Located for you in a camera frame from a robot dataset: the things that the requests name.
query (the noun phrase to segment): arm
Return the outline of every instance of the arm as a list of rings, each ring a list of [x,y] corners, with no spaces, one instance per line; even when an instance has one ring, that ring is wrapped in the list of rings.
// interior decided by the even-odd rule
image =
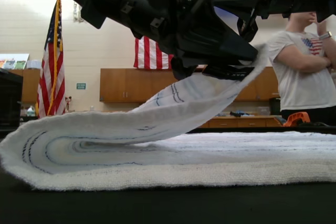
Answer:
[[[326,20],[321,23],[318,23],[316,19],[316,15],[315,15],[315,17],[311,21],[316,24],[317,34],[319,36],[322,36],[328,32]],[[327,38],[327,39],[322,40],[322,42],[323,42],[323,48],[326,52],[325,55],[331,61],[331,68],[335,68],[336,67],[336,41],[333,38]]]
[[[331,61],[331,66],[334,69],[336,67],[336,41],[333,38],[323,40],[323,48],[325,55]]]
[[[295,45],[284,48],[276,60],[304,73],[319,72],[331,65],[331,61],[326,57],[302,54]]]

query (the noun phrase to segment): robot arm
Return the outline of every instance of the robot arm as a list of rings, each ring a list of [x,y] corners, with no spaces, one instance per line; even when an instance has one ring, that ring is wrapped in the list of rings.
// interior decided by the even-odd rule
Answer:
[[[136,38],[147,36],[167,54],[174,54],[177,79],[190,76],[198,65],[204,73],[230,79],[230,65],[252,62],[257,50],[250,42],[257,30],[256,17],[317,11],[318,20],[335,14],[334,0],[74,0],[82,18],[100,28],[106,18],[129,27]],[[214,6],[239,17],[236,34],[215,13]]]

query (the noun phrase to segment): white t-shirt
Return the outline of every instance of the white t-shirt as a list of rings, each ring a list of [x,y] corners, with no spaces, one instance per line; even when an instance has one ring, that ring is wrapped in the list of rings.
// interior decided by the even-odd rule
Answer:
[[[279,53],[290,45],[296,45],[305,55],[324,56],[322,41],[311,33],[281,31],[267,42],[269,58],[279,82],[281,110],[336,106],[336,87],[328,69],[317,73],[302,73],[277,61]]]

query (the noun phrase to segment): green sign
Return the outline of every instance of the green sign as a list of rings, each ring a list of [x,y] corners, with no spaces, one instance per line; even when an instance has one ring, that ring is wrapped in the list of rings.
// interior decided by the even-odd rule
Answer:
[[[86,89],[86,83],[78,83],[77,89],[85,90]]]

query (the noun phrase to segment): orange object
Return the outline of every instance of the orange object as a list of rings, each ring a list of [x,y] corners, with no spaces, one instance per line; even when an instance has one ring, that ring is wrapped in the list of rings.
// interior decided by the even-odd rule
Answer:
[[[288,117],[287,122],[283,125],[284,127],[296,127],[298,122],[310,123],[310,118],[307,112],[299,112]]]

